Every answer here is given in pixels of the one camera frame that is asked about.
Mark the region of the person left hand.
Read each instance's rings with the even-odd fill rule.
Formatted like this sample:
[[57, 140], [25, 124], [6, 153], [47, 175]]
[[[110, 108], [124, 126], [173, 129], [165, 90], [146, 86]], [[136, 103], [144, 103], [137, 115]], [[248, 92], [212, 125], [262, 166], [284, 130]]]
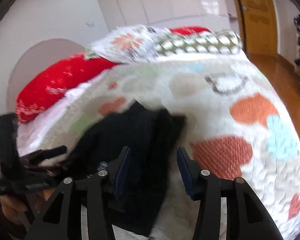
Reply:
[[11, 196], [0, 196], [2, 212], [4, 216], [14, 224], [21, 225], [19, 213], [27, 211], [27, 206], [17, 198]]

